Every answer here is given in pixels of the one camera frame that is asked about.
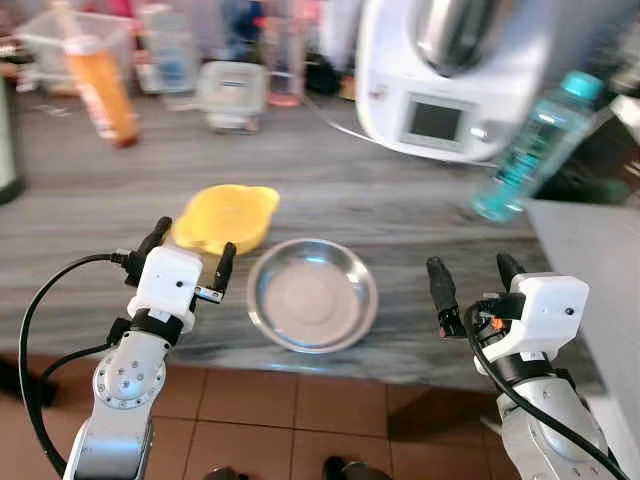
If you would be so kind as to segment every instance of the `blue bottle cap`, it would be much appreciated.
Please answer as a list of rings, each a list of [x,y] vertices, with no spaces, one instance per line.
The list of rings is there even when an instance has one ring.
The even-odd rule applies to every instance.
[[[562,89],[583,100],[593,100],[600,93],[602,82],[588,73],[576,70],[567,73],[562,80]]]

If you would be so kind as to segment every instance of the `metal plate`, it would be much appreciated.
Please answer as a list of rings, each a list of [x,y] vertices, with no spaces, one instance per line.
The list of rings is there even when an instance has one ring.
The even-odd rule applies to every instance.
[[[353,252],[299,239],[276,245],[253,266],[247,302],[251,321],[268,338],[297,352],[328,353],[369,331],[378,292]]]

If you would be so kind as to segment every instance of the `yellow bowl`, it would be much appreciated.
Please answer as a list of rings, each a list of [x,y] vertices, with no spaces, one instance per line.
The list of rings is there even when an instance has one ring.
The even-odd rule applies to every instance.
[[[269,187],[209,187],[191,199],[171,233],[183,248],[221,255],[233,242],[241,255],[262,243],[279,202],[278,191]]]

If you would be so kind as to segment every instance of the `orange bottle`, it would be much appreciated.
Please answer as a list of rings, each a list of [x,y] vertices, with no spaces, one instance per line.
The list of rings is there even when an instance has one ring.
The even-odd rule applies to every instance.
[[[55,1],[54,6],[66,37],[69,70],[98,134],[116,147],[133,145],[138,128],[111,53],[98,37],[80,30],[66,1]]]

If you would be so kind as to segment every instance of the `gray countertop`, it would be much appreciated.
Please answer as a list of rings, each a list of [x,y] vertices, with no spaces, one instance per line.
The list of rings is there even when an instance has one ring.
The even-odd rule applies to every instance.
[[[547,262],[522,217],[510,226],[483,221],[468,197],[485,169],[445,165],[386,150],[337,132],[305,107],[271,110],[253,136],[216,135],[196,112],[168,113],[151,98],[135,103],[139,145],[112,149],[100,140],[78,100],[56,101],[72,115],[35,111],[20,98],[29,189],[0,207],[0,349],[13,350],[31,296],[65,262],[132,248],[162,215],[177,217],[189,198],[213,184],[269,185],[282,200],[261,249],[236,261],[225,301],[202,304],[178,362],[318,372],[484,390],[464,341],[441,340],[424,262],[439,255],[458,285],[461,305],[500,287],[495,254],[507,251],[529,270]],[[323,102],[335,120],[357,129],[354,106]],[[326,356],[283,350],[250,323],[248,271],[269,246],[318,237],[353,249],[371,268],[380,308],[370,334]],[[208,268],[214,259],[208,259]],[[34,321],[32,350],[62,353],[102,341],[133,290],[113,265],[74,272],[47,298]],[[559,365],[580,383],[599,383],[588,352],[575,342]]]

